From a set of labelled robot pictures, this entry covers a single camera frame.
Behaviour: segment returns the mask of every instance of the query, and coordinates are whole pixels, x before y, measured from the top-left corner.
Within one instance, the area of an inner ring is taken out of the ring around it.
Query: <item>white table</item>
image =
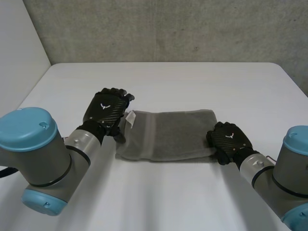
[[[271,63],[57,64],[21,107],[48,110],[62,136],[82,122],[102,88],[135,95],[130,109],[212,109],[237,124],[254,148],[277,158],[282,139],[308,123],[308,98]],[[0,230],[18,231],[287,231],[234,164],[131,163],[114,159],[105,138],[68,206],[58,217],[25,207],[20,173],[0,179]]]

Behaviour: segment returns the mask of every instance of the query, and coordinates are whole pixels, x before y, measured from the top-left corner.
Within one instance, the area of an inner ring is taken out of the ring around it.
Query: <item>white logo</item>
[[[101,107],[102,107],[102,109],[104,110],[105,108],[110,107],[110,105],[108,105],[108,106],[104,106],[104,105],[101,103]]]
[[[225,136],[225,137],[233,139],[233,135],[234,135],[234,134],[232,133],[232,135],[230,135],[230,136]]]

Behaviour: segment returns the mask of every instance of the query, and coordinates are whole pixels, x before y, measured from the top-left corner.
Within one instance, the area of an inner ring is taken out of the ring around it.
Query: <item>black cable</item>
[[[7,177],[15,172],[18,172],[18,169],[14,167],[7,167],[6,169],[0,171],[0,178]]]

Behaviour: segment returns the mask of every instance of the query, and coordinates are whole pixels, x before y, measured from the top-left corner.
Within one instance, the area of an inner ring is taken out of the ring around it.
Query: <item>white wall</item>
[[[50,67],[22,0],[0,0],[0,117],[18,108]]]

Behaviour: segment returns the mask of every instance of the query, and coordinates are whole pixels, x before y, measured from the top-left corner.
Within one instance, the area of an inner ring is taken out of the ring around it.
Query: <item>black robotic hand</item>
[[[235,124],[218,122],[213,131],[208,131],[206,139],[211,147],[216,148],[216,157],[221,165],[235,162],[238,168],[246,157],[259,153],[242,130]]]
[[[104,88],[95,94],[84,117],[83,122],[95,121],[99,123],[108,136],[113,136],[119,142],[125,142],[118,127],[121,117],[135,97],[127,94],[126,90]]]

